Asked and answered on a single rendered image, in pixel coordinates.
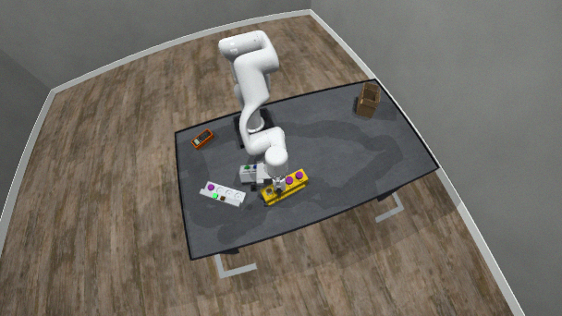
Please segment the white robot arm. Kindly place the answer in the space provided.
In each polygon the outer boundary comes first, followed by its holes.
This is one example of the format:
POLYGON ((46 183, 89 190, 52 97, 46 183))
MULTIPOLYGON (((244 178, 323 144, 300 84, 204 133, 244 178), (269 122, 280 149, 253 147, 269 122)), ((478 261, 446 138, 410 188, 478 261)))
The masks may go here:
POLYGON ((280 183, 288 171, 285 133, 280 127, 258 132, 264 126, 259 107, 270 98, 270 73, 279 69, 275 48, 262 30, 224 38, 218 48, 222 56, 228 59, 237 83, 234 93, 242 113, 239 131, 245 149, 250 156, 265 153, 266 164, 257 161, 257 185, 263 186, 268 178, 280 183))

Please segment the small brown cardboard box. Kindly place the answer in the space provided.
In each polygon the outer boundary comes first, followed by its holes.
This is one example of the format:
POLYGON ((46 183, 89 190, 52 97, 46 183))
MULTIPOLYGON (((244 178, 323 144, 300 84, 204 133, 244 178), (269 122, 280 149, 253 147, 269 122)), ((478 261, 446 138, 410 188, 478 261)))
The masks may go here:
POLYGON ((361 98, 359 98, 358 100, 359 108, 357 107, 356 115, 362 115, 368 118, 372 118, 376 107, 380 103, 380 89, 377 92, 378 87, 379 85, 375 85, 369 82, 365 82, 365 85, 363 84, 362 90, 364 89, 364 91, 360 92, 361 98))

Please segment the orange pocket multimeter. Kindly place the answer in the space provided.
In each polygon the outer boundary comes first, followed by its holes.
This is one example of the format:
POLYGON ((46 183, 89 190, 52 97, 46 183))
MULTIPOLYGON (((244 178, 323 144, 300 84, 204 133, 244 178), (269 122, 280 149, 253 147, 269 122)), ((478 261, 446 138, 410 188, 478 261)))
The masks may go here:
POLYGON ((191 141, 193 146, 199 150, 203 145, 214 137, 213 133, 207 128, 199 136, 191 141))

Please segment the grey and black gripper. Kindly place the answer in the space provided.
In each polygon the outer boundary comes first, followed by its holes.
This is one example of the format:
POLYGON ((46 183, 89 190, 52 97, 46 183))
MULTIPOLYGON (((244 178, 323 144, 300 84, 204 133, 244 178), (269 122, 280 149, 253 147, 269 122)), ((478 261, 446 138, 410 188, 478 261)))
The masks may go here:
POLYGON ((281 192, 286 190, 286 176, 280 179, 280 183, 276 183, 274 179, 272 179, 272 181, 275 192, 277 192, 278 197, 281 197, 281 192))

